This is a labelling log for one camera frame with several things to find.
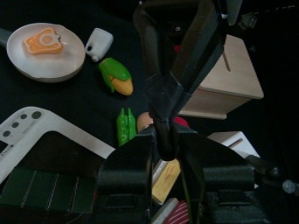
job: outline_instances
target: orange food item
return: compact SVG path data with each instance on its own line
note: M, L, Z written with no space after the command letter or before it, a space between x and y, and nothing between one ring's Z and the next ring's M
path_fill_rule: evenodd
M61 53L63 49L61 37L53 28L42 30L23 41L27 52L31 54Z

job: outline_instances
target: wooden box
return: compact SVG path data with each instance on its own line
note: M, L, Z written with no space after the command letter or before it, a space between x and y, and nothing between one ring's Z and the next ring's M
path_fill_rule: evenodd
M226 119L232 110L252 99L264 97L245 42L229 35L225 53L185 105L181 115Z

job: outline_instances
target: white bowl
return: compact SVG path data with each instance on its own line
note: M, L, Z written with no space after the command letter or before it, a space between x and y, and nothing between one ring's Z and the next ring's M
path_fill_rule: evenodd
M63 51L33 55L25 49L25 39L51 27L61 35ZM59 24L29 24L19 28L7 41L7 54L18 70L41 82L62 82L78 74L86 59L86 49L77 34Z

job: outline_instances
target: white plastic container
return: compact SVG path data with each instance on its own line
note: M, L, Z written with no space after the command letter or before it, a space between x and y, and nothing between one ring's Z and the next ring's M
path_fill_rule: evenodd
M94 32L90 35L89 43L86 45L86 53L95 62L99 62L107 54L113 42L113 34L99 28L95 28Z

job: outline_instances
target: green vegetable toy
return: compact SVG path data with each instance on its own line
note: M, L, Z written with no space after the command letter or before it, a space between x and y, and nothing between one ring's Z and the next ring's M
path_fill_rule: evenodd
M122 146L137 136L137 119L131 112L131 108L126 110L122 108L117 118L117 138L118 145Z
M107 58L99 63L98 68L111 92L114 93L117 90L122 95L131 95L134 93L134 84L125 65L115 59Z

